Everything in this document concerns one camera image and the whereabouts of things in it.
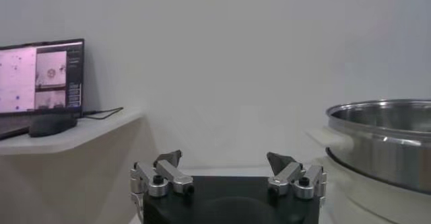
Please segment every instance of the stainless steel pot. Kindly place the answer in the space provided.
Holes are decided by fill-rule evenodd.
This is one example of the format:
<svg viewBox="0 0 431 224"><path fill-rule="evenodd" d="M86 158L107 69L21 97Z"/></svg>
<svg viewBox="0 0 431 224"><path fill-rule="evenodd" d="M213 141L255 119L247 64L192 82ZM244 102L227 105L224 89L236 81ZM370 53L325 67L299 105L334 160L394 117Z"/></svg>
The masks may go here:
<svg viewBox="0 0 431 224"><path fill-rule="evenodd" d="M394 186L431 194L431 100L377 100L331 107L328 145L341 165Z"/></svg>

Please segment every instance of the image on screen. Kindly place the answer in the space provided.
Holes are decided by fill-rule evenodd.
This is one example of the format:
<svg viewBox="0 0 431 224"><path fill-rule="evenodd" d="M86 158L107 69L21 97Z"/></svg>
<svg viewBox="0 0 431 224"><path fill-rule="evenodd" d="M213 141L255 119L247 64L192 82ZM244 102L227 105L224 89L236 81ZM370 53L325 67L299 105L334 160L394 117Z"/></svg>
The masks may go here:
<svg viewBox="0 0 431 224"><path fill-rule="evenodd" d="M82 47L0 50L0 114L80 107Z"/></svg>

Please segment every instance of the pot handle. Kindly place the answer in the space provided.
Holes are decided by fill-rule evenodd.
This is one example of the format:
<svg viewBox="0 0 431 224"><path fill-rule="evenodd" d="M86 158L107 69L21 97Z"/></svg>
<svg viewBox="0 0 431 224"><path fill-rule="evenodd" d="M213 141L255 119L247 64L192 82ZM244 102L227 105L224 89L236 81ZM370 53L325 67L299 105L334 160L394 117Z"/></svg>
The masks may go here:
<svg viewBox="0 0 431 224"><path fill-rule="evenodd" d="M332 128L324 126L322 128L306 131L306 134L318 145L323 148L331 148L351 152L354 148L353 139Z"/></svg>

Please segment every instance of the screw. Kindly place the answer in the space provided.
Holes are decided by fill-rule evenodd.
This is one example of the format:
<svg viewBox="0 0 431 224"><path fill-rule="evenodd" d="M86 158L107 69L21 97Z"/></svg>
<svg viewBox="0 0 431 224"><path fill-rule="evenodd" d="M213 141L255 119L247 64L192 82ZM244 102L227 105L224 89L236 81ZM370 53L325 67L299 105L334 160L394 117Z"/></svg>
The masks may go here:
<svg viewBox="0 0 431 224"><path fill-rule="evenodd" d="M308 178L302 177L299 179L300 186L308 186L310 184L310 180Z"/></svg>
<svg viewBox="0 0 431 224"><path fill-rule="evenodd" d="M163 184L163 181L164 181L164 179L163 179L163 177L162 177L162 176L160 176L160 175L155 175L155 176L153 177L153 184L155 184L155 185Z"/></svg>

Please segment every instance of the laptop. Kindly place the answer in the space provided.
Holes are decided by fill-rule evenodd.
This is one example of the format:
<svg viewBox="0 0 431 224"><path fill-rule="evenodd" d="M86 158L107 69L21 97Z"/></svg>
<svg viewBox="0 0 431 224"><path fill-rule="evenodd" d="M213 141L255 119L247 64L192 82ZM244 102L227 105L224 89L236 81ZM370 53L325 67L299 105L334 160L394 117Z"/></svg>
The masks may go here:
<svg viewBox="0 0 431 224"><path fill-rule="evenodd" d="M82 115L84 39L0 47L0 140L35 116Z"/></svg>

